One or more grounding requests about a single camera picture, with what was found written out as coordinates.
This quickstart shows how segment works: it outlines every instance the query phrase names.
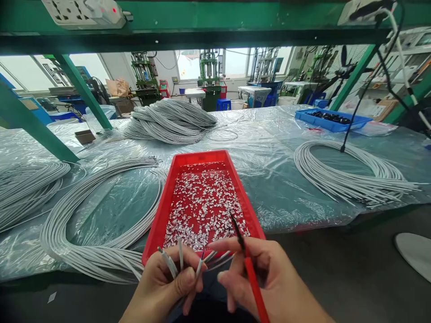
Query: clear plastic cover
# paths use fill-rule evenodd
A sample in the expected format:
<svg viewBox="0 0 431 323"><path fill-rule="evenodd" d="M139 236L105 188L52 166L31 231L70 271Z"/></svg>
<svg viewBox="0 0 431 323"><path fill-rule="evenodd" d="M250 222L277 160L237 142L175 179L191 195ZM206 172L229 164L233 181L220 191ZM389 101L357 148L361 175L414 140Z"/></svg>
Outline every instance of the clear plastic cover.
<svg viewBox="0 0 431 323"><path fill-rule="evenodd" d="M348 224L359 213L369 210L361 204L353 207L332 201L296 169L293 154L303 142L344 139L344 133L309 130L309 125L295 120L295 111L307 107L278 106L215 112L219 126L226 127L209 132L200 142L191 145L121 139L121 130L129 120L111 120L117 127L112 131L112 136L96 140L77 155L81 158L81 164L92 174L116 161L138 156L156 156L162 160L160 167L168 170L175 154L226 149L265 233ZM76 126L83 127L80 124L60 125L58 127L63 129L55 133L63 142L73 141ZM236 134L238 138L228 140ZM23 131L0 131L0 163L55 160L28 137ZM384 137L351 133L348 143L391 162L407 180L429 183L429 151L423 147L423 141L423 135L400 127ZM372 175L365 165L334 149L316 147L312 152L331 167ZM82 173L78 167L73 167L66 182L77 180L80 175ZM117 237L147 211L157 189L158 181L149 169L131 170L111 178L93 192L73 215L67 227L68 239L76 244L98 245ZM392 203L376 210L431 202L430 185L423 185L423 190L404 196L403 203ZM66 191L58 193L41 211L52 208ZM45 214L0 234L1 281L67 269L66 265L53 260L40 248L39 234L47 216ZM142 251L146 238L147 235L144 235L133 248Z"/></svg>

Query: cable bundle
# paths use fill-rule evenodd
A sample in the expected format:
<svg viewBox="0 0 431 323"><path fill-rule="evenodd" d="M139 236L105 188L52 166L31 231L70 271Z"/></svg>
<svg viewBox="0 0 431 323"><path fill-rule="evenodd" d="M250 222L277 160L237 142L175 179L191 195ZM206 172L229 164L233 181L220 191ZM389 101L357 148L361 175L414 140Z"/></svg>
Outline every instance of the cable bundle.
<svg viewBox="0 0 431 323"><path fill-rule="evenodd" d="M349 174L329 167L311 154L310 148L318 145L339 150L342 143L307 141L295 150L295 165L306 179L334 201L337 201L334 196L338 196L355 206L348 200L353 199L373 209L394 201L401 202L400 198L406 193L421 191L420 183L408 182L392 164L348 144L345 152L371 168L375 177Z"/></svg>
<svg viewBox="0 0 431 323"><path fill-rule="evenodd" d="M137 107L124 129L132 139L158 139L168 144L194 144L205 135L205 127L217 119L197 106L179 100L164 99L146 107Z"/></svg>
<svg viewBox="0 0 431 323"><path fill-rule="evenodd" d="M0 231L5 231L48 202L60 190L64 162L13 164L0 169Z"/></svg>
<svg viewBox="0 0 431 323"><path fill-rule="evenodd" d="M136 279L131 277L132 273L140 280L144 269L141 264L142 253L123 248L132 245L150 228L166 181L164 172L152 171L159 180L156 200L138 223L118 238L102 246L77 246L67 240L66 225L84 199L109 177L135 168L157 166L158 162L154 157L127 159L95 173L73 187L49 214L40 235L42 249L51 257L64 261L95 279L114 284L133 284Z"/></svg>

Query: blue plastic tray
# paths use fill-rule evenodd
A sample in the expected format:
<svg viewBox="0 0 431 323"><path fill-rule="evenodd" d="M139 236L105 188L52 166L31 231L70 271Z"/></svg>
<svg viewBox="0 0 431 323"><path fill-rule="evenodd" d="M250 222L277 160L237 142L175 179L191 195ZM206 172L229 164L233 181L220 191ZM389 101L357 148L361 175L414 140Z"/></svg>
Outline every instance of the blue plastic tray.
<svg viewBox="0 0 431 323"><path fill-rule="evenodd" d="M322 113L336 114L339 116L343 116L345 118L352 119L352 115L350 113L343 113L343 112L318 109L318 108L298 110L295 113L295 118L302 120L302 121L305 121L305 122L308 122L308 123L311 123L312 125L320 126L322 128L328 129L329 131L332 131L332 132L347 131L347 129L349 128L348 124L344 125L344 124L341 124L338 122L314 117L314 116L308 114L308 113L313 113L316 111L321 111ZM367 124L368 121L372 121L372 118L366 118L366 117L356 115L355 118L353 119L353 124L352 124L351 129L361 129L363 126L365 126Z"/></svg>

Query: cardboard box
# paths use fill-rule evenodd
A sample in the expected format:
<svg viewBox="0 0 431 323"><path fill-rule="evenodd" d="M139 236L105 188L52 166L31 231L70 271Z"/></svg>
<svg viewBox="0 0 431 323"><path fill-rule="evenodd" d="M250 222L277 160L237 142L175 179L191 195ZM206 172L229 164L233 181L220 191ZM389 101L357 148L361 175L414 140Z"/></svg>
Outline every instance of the cardboard box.
<svg viewBox="0 0 431 323"><path fill-rule="evenodd" d="M122 101L116 102L118 109L121 113L130 113L133 111L133 103L130 100L124 99Z"/></svg>
<svg viewBox="0 0 431 323"><path fill-rule="evenodd" d="M377 103L377 106L381 108L381 112L373 118L374 121L383 121L388 116L388 114L392 112L397 104L398 100L381 100L379 103Z"/></svg>
<svg viewBox="0 0 431 323"><path fill-rule="evenodd" d="M82 144L91 143L96 139L96 137L93 135L93 133L89 129L75 132L75 137Z"/></svg>

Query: floor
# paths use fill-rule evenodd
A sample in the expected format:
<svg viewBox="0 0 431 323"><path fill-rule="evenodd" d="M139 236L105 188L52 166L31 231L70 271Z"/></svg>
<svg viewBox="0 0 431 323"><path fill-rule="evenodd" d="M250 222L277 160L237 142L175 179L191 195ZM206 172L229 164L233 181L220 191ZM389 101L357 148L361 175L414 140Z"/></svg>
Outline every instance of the floor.
<svg viewBox="0 0 431 323"><path fill-rule="evenodd" d="M431 206L353 235L340 228L272 235L337 322L430 322L431 284L397 252L393 237L431 238ZM135 286L51 273L0 286L1 322L118 322ZM52 302L50 295L56 292Z"/></svg>

